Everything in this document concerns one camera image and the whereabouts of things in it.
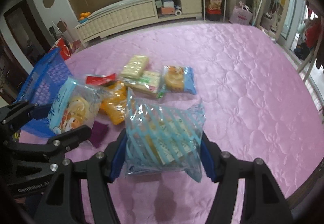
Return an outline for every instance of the silver bolt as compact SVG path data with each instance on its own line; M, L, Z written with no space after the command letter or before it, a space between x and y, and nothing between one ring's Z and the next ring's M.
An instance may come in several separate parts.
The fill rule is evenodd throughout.
M59 140L55 140L55 141L53 141L53 144L55 145L55 146L59 146L60 145L60 141Z
M227 152L227 151L223 151L223 152L221 152L221 156L223 158L229 158L231 156L231 154L229 152Z
M67 165L70 164L70 162L71 162L70 159L64 159L64 160L62 161L62 164L63 164L64 166L67 166Z
M256 158L255 162L257 163L257 165L262 165L263 164L263 160L261 158Z
M57 164L51 164L51 165L50 165L50 169L51 169L51 171L53 171L53 172L56 172L58 168L59 168L59 166L58 166Z
M104 152L97 152L96 153L96 157L98 158L98 159L101 159L101 158L103 158L105 156L105 153Z

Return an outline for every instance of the white tv stand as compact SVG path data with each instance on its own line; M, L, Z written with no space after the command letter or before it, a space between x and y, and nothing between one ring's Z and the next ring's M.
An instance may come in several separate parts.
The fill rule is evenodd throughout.
M202 18L201 0L179 0L182 15L160 16L155 0L122 0L97 10L89 20L79 24L75 30L83 45L96 37L109 35L135 27L177 20L183 18Z

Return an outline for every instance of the orange snack bag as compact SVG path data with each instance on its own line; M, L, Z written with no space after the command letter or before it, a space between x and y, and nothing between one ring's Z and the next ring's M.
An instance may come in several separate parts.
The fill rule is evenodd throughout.
M125 119L127 88L122 81L116 81L105 90L108 96L103 99L100 110L108 115L114 125L117 125Z

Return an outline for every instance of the pile of oranges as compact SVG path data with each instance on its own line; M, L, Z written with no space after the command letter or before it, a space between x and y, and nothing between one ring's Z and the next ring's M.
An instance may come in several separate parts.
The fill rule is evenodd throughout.
M89 15L91 15L90 12L87 12L87 13L81 13L81 14L80 14L79 21L81 21L81 20L87 18Z

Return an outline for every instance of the pink quilted bedspread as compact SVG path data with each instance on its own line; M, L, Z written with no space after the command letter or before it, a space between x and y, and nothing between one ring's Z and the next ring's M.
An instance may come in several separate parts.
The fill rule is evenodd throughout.
M134 54L147 55L151 70L191 66L197 96L169 94L164 104L188 108L203 99L204 131L238 159L265 160L285 197L312 173L324 153L323 128L314 103L281 48L260 30L235 24L196 24L114 37L83 50L66 63L75 77L120 72ZM98 117L110 124L106 117ZM100 150L123 125L110 125ZM23 134L21 141L44 142ZM66 154L88 159L98 149L79 147ZM86 184L83 201L93 223ZM203 175L196 183L184 172L128 177L109 185L121 223L205 223L217 185ZM232 223L239 223L244 180L239 182Z

